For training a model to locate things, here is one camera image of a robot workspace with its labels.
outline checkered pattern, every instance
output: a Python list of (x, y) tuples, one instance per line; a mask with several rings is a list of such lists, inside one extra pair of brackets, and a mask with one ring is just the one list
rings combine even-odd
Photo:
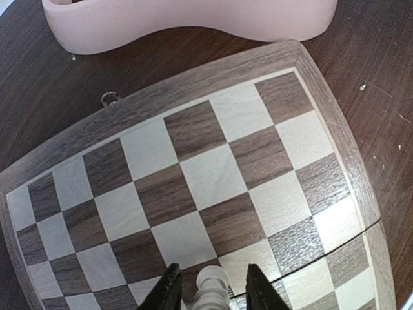
[(339, 287), (330, 274), (362, 219), (294, 73), (169, 111), (7, 200), (46, 309), (135, 309), (173, 262), (186, 305), (206, 264), (228, 271), (235, 295), (258, 264), (293, 309), (357, 309), (347, 298), (372, 283), (368, 263)]

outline pink container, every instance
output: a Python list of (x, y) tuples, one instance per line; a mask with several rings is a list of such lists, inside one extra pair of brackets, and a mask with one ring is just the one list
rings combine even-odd
[(42, 0), (62, 47), (74, 54), (111, 50), (151, 32), (215, 28), (258, 41), (306, 40), (329, 26), (337, 0)]

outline dark wood surface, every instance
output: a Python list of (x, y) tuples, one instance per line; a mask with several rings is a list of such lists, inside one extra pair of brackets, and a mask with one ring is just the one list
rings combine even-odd
[[(412, 23), (408, 0), (341, 0), (327, 32), (305, 43), (339, 101), (370, 174), (399, 307), (413, 288)], [(16, 0), (0, 17), (0, 171), (101, 109), (106, 91), (125, 97), (262, 44), (215, 30), (179, 28), (72, 61), (51, 34), (41, 2)], [(28, 309), (0, 237), (0, 305)]]

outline chessboard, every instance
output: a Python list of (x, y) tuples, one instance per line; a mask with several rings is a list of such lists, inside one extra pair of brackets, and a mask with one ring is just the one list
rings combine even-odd
[(248, 264), (293, 310), (395, 309), (371, 184), (308, 57), (277, 43), (184, 72), (0, 174), (34, 309), (134, 310), (174, 262), (187, 309), (207, 265), (245, 309)]

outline light square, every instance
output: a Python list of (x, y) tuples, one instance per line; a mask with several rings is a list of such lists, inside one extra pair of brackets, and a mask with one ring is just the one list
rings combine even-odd
[(272, 236), (311, 216), (294, 171), (250, 190), (266, 236)]
[(281, 277), (276, 259), (267, 240), (244, 247), (219, 258), (219, 263), (227, 271), (230, 285), (235, 295), (245, 292), (249, 264), (257, 264), (268, 281)]
[(6, 199), (15, 231), (20, 231), (36, 222), (28, 187), (22, 187), (9, 192), (6, 195)]
[(284, 121), (276, 125), (276, 128), (295, 169), (333, 153), (315, 111)]
[(37, 227), (49, 260), (75, 253), (62, 213), (37, 223)]
[(149, 228), (133, 183), (95, 198), (95, 203), (109, 241)]
[(92, 291), (126, 284), (109, 243), (76, 255)]
[(198, 212), (152, 228), (166, 265), (179, 262), (181, 269), (217, 257), (206, 231)]
[(181, 168), (198, 210), (247, 191), (229, 145), (190, 158)]
[(355, 310), (374, 298), (372, 270), (365, 269), (336, 289), (340, 310)]
[(49, 262), (31, 265), (27, 269), (40, 299), (63, 296)]
[(209, 100), (228, 142), (274, 124), (254, 85), (234, 86)]
[(129, 289), (138, 305), (142, 304), (161, 277), (129, 284)]
[(70, 310), (101, 310), (93, 293), (66, 297)]
[(301, 309), (334, 290), (327, 261), (318, 261), (283, 278), (293, 309)]
[(52, 176), (62, 211), (93, 198), (83, 157), (56, 169)]
[(133, 180), (178, 162), (163, 120), (155, 121), (121, 137), (121, 143)]
[(314, 221), (326, 254), (363, 230), (351, 196), (314, 215)]

